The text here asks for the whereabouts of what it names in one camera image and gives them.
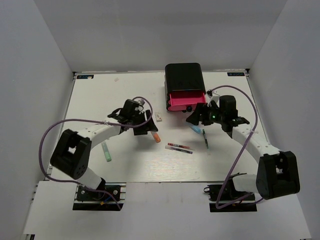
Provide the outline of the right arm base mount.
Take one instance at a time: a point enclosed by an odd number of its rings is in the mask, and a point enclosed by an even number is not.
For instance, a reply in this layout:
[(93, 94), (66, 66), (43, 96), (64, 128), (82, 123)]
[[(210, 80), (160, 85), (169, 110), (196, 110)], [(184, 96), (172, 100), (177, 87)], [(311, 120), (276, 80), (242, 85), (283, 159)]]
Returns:
[[(203, 192), (209, 197), (209, 211), (211, 213), (247, 213), (257, 211), (257, 205), (255, 204), (256, 198), (253, 194), (224, 208), (217, 209), (216, 202), (221, 187), (222, 184), (209, 184), (203, 189)], [(245, 196), (246, 194), (246, 192), (237, 192), (234, 190), (234, 187), (227, 185), (222, 192), (218, 205), (221, 206), (227, 204), (235, 199)]]

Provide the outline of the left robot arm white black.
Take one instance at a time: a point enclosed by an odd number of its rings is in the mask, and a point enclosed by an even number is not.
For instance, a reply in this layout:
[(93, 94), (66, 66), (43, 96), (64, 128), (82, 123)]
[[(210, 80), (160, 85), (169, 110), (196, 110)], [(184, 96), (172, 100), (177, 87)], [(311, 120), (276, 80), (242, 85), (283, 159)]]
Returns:
[(89, 168), (93, 148), (112, 137), (133, 129), (135, 136), (158, 132), (153, 121), (150, 102), (137, 96), (127, 99), (123, 107), (117, 108), (107, 117), (116, 122), (85, 120), (94, 125), (79, 131), (66, 129), (61, 134), (50, 159), (50, 164), (69, 176), (72, 183), (83, 185), (94, 199), (105, 196), (106, 181)]

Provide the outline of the orange highlighter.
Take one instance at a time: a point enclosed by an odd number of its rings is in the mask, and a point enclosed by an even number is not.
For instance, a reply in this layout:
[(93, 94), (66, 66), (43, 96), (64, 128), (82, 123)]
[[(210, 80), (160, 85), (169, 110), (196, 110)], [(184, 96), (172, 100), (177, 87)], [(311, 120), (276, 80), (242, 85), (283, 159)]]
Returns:
[(152, 131), (151, 132), (152, 137), (154, 138), (156, 143), (160, 143), (161, 142), (161, 138), (159, 137), (157, 132)]

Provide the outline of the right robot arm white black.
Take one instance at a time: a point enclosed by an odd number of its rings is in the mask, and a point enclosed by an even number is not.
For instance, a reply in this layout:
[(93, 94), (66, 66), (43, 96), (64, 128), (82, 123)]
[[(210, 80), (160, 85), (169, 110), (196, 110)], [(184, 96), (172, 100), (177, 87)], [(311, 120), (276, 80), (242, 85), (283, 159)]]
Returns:
[(240, 173), (228, 177), (225, 192), (229, 198), (236, 200), (243, 193), (257, 193), (269, 200), (300, 191), (295, 154), (278, 149), (254, 131), (249, 121), (238, 115), (234, 96), (223, 95), (218, 102), (198, 103), (186, 122), (195, 126), (221, 125), (222, 130), (256, 160), (256, 174)]

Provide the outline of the pink drawer with black knob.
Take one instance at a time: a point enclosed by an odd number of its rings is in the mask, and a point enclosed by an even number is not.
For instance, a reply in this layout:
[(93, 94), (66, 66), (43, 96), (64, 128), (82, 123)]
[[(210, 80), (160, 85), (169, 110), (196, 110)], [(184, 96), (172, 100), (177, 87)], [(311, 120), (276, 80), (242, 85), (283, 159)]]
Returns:
[(168, 95), (167, 110), (170, 112), (191, 112), (198, 103), (206, 103), (205, 93), (202, 90), (172, 91)]

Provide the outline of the green highlighter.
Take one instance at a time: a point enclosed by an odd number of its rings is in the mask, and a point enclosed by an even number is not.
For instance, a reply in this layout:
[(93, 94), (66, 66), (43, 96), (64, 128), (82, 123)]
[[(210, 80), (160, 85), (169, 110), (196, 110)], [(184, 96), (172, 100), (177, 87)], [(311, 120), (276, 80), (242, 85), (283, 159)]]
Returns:
[(105, 157), (106, 161), (107, 162), (111, 162), (112, 161), (112, 157), (111, 157), (110, 151), (108, 149), (107, 143), (105, 141), (102, 142), (101, 143), (101, 147), (102, 147), (102, 150), (103, 150), (104, 157)]

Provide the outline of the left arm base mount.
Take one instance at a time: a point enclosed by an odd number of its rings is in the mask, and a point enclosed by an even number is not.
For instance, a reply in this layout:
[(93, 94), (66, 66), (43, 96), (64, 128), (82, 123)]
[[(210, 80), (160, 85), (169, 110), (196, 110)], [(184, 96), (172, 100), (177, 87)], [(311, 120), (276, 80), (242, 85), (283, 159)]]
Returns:
[(108, 193), (88, 191), (82, 185), (78, 185), (72, 210), (119, 212), (125, 203), (126, 184), (107, 183), (104, 190)]

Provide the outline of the blue highlighter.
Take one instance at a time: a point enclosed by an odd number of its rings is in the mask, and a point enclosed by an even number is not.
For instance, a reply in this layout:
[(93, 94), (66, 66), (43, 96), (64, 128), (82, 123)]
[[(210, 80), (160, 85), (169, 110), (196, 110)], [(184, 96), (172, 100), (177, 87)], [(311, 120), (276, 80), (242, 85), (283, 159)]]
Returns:
[(201, 134), (202, 130), (197, 125), (191, 125), (190, 128), (197, 134)]

